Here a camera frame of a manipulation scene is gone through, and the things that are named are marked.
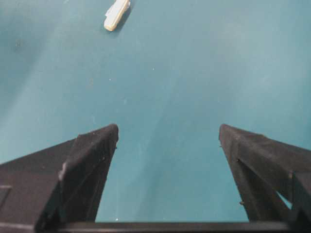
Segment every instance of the teal surface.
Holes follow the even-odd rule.
[[[244,221],[227,123],[311,149],[311,1],[0,0],[0,162],[120,128],[97,221]]]

